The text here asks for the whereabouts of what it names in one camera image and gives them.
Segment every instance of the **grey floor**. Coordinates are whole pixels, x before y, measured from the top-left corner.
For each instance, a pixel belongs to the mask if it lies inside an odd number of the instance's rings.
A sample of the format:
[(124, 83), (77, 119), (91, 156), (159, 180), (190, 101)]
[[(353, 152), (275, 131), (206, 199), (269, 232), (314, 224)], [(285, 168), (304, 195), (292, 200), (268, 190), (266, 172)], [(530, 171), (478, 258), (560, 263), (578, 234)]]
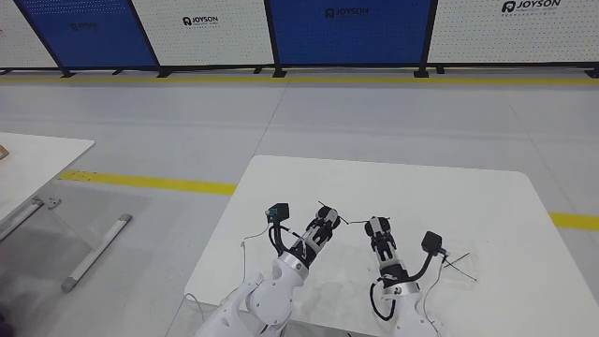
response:
[[(82, 76), (1, 82), (0, 131), (94, 139), (73, 169), (218, 183), (237, 183), (255, 154), (518, 170), (548, 211), (599, 214), (599, 85), (108, 85)], [(588, 78), (561, 69), (452, 77)], [(122, 213), (135, 220), (67, 295), (60, 283), (87, 248), (51, 214), (37, 212), (1, 242), (0, 302), (19, 336), (192, 336), (201, 320), (182, 305), (183, 288), (228, 198), (66, 181), (49, 188), (64, 213), (98, 233)], [(599, 232), (560, 232), (599, 298)]]

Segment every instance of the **yellow floor stripe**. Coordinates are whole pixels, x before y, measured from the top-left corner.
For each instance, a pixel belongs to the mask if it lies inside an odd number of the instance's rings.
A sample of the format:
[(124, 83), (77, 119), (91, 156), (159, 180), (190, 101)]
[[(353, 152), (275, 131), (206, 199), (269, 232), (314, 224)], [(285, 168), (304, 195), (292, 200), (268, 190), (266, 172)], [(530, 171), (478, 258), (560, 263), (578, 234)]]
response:
[(167, 79), (157, 79), (154, 77), (79, 77), (72, 79), (60, 79), (58, 77), (0, 77), (0, 83), (413, 83), (413, 84), (498, 84), (498, 85), (599, 85), (599, 79), (588, 78), (579, 79), (510, 79), (510, 78), (429, 78), (415, 79), (410, 77), (302, 77), (288, 76), (284, 79), (274, 79), (271, 77), (240, 77), (240, 76), (205, 76), (205, 77), (169, 77)]
[[(232, 196), (237, 187), (237, 185), (233, 183), (208, 183), (203, 181), (174, 180), (158, 177), (86, 172), (80, 170), (67, 170), (60, 175), (59, 179), (80, 181), (84, 183), (109, 183), (121, 186), (150, 187), (154, 189), (178, 190), (192, 193), (220, 194), (224, 196)], [(549, 215), (556, 227), (599, 230), (599, 216), (561, 212), (550, 212)]]
[(109, 183), (122, 186), (151, 187), (154, 189), (179, 190), (192, 193), (220, 194), (232, 196), (237, 185), (233, 183), (207, 183), (203, 181), (173, 180), (157, 177), (128, 176), (123, 174), (67, 170), (59, 180), (85, 183)]
[(551, 212), (549, 214), (556, 227), (572, 229), (599, 230), (599, 216)]

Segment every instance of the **logo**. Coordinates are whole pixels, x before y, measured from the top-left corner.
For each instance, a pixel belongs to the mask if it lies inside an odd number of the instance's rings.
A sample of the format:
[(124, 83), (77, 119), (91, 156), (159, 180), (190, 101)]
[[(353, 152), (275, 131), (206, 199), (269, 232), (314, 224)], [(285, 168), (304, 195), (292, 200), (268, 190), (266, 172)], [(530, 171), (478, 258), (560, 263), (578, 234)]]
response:
[(513, 0), (509, 0), (504, 3), (502, 7), (502, 13), (522, 12), (515, 13), (512, 15), (502, 16), (516, 16), (516, 15), (533, 15), (533, 14), (550, 14), (554, 13), (557, 7), (560, 6), (562, 0), (523, 0), (520, 1), (518, 6)]
[(369, 9), (366, 8), (327, 8), (325, 9), (325, 19), (334, 19), (335, 17), (350, 17), (367, 15)]
[(82, 23), (71, 23), (71, 29), (75, 32), (83, 31), (83, 30), (96, 30), (98, 25), (96, 22), (82, 22)]
[(504, 3), (504, 7), (502, 8), (502, 12), (503, 13), (513, 12), (515, 7), (516, 7), (516, 2), (510, 0), (509, 2), (505, 2)]
[(201, 26), (201, 27), (205, 27), (206, 25), (217, 25), (218, 17), (217, 16), (183, 17), (183, 23), (185, 24), (185, 26)]

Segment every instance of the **pegboard panel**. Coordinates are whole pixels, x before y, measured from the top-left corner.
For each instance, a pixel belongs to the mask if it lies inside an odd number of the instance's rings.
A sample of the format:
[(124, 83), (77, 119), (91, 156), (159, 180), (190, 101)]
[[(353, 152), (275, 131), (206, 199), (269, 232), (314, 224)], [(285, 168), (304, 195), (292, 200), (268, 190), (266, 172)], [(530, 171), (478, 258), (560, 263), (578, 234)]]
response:
[(270, 0), (281, 63), (418, 63), (431, 0)]
[(599, 60), (599, 0), (439, 0), (430, 63)]
[(163, 66), (272, 64), (264, 0), (133, 0)]
[(126, 0), (21, 0), (63, 66), (154, 66)]
[(0, 67), (56, 67), (12, 0), (0, 0)]

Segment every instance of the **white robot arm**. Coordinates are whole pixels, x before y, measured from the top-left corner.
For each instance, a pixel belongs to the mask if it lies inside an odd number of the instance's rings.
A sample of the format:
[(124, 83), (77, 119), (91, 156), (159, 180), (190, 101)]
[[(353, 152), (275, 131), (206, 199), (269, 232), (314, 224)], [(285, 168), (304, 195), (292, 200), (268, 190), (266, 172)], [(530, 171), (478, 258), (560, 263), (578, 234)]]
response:
[(240, 305), (245, 301), (247, 310), (262, 323), (265, 337), (278, 337), (285, 328), (293, 306), (293, 289), (303, 286), (310, 265), (325, 246), (333, 229), (340, 223), (337, 211), (323, 206), (305, 233), (287, 249), (281, 240), (281, 222), (289, 217), (289, 206), (278, 203), (267, 211), (270, 242), (279, 255), (272, 263), (272, 278), (262, 274), (241, 284), (227, 300), (199, 328), (196, 337), (252, 337), (241, 321)]
[(422, 240), (422, 249), (427, 252), (427, 258), (420, 271), (410, 276), (403, 262), (397, 255), (397, 247), (391, 235), (391, 225), (384, 217), (373, 217), (365, 225), (366, 234), (371, 238), (371, 247), (379, 262), (381, 277), (377, 282), (383, 282), (383, 299), (391, 302), (389, 315), (383, 316), (376, 309), (373, 292), (375, 283), (371, 285), (370, 297), (374, 312), (383, 321), (394, 322), (393, 337), (438, 337), (442, 333), (441, 323), (426, 316), (424, 305), (420, 303), (422, 293), (416, 282), (426, 272), (433, 256), (441, 254), (447, 257), (447, 251), (442, 247), (442, 238), (432, 232), (427, 232)]

